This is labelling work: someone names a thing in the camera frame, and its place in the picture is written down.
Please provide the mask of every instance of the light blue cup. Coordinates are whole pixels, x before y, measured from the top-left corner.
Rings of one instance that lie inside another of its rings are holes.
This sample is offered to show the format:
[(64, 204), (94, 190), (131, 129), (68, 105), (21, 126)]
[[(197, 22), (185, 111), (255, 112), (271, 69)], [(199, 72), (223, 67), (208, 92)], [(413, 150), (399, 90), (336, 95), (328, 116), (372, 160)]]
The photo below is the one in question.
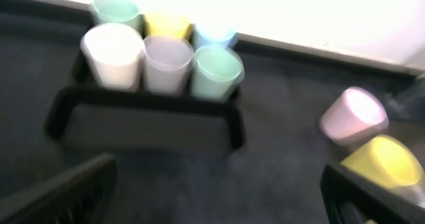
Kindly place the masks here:
[(203, 46), (196, 51), (195, 58), (191, 95), (204, 100), (226, 101), (244, 78), (240, 57), (229, 48)]
[(90, 10), (97, 25), (121, 23), (141, 30), (139, 7), (130, 0), (93, 0)]
[(232, 29), (214, 26), (212, 23), (195, 24), (195, 31), (193, 33), (192, 40), (193, 48), (195, 50), (206, 45), (232, 48), (237, 41), (237, 35)]

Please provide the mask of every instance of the green cup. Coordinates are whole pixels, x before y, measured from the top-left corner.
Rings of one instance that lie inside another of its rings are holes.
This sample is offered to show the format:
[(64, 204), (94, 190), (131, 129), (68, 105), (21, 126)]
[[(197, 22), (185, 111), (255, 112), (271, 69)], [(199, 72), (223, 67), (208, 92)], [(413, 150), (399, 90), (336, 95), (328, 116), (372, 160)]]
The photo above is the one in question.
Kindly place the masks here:
[(231, 49), (205, 46), (195, 53), (191, 95), (224, 102), (244, 78), (240, 57)]
[(102, 23), (121, 23), (141, 30), (139, 7), (130, 0), (93, 0), (90, 6), (97, 25)]

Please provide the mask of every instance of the white cup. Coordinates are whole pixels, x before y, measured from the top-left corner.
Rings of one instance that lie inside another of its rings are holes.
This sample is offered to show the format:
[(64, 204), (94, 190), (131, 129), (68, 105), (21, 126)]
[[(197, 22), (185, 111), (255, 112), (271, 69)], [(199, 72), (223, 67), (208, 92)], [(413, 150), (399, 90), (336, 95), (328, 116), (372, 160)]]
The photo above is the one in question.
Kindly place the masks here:
[(119, 23), (98, 25), (84, 35), (80, 46), (99, 86), (137, 90), (144, 43), (135, 29)]
[(192, 46), (182, 39), (153, 35), (145, 40), (144, 85), (155, 94), (178, 96), (192, 69)]
[(337, 144), (349, 144), (388, 126), (382, 104), (366, 90), (350, 87), (321, 117), (322, 132)]

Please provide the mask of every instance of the upright cup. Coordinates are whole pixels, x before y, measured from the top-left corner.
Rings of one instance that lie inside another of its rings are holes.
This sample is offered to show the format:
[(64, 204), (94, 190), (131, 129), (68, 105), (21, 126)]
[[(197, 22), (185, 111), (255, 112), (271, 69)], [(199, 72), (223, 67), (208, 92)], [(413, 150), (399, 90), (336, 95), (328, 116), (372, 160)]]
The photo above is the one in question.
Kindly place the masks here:
[(135, 29), (119, 23), (98, 25), (83, 36), (80, 46), (100, 86), (127, 91), (138, 88), (144, 43)]
[(204, 46), (195, 53), (191, 95), (224, 102), (244, 78), (240, 57), (231, 49)]
[(388, 126), (382, 104), (362, 88), (350, 87), (321, 117), (322, 132), (337, 144), (349, 144)]
[(130, 0), (93, 0), (90, 10), (97, 24), (121, 23), (141, 30), (139, 7)]
[(236, 44), (238, 38), (232, 29), (213, 24), (214, 23), (195, 24), (192, 40), (195, 50), (206, 45), (232, 48)]
[(408, 148), (385, 135), (373, 138), (341, 164), (389, 190), (416, 185), (424, 172)]
[(190, 22), (187, 17), (164, 11), (150, 11), (145, 14), (146, 33), (177, 39), (189, 36)]
[(166, 36), (145, 39), (144, 84), (156, 94), (178, 96), (192, 69), (193, 49), (186, 41)]

